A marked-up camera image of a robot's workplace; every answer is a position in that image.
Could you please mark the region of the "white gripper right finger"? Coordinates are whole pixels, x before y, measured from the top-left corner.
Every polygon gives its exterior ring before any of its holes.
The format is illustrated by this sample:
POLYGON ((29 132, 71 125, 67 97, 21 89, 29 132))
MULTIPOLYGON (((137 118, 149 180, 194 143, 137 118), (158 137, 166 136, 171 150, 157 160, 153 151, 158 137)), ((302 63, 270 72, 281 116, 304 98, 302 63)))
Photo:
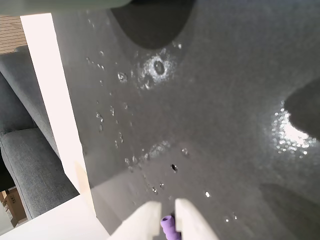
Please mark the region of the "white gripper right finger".
POLYGON ((175 200, 175 228, 181 232, 182 240, 218 239, 200 211, 185 198, 175 200))

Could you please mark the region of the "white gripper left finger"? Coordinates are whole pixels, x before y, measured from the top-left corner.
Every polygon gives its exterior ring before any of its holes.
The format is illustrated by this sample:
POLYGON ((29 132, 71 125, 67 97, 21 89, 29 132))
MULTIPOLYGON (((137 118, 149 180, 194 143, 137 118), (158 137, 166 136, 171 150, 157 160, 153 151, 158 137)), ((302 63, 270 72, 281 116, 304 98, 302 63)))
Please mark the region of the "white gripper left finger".
POLYGON ((161 232, 162 204, 148 201, 110 235, 109 240, 152 240, 161 232))

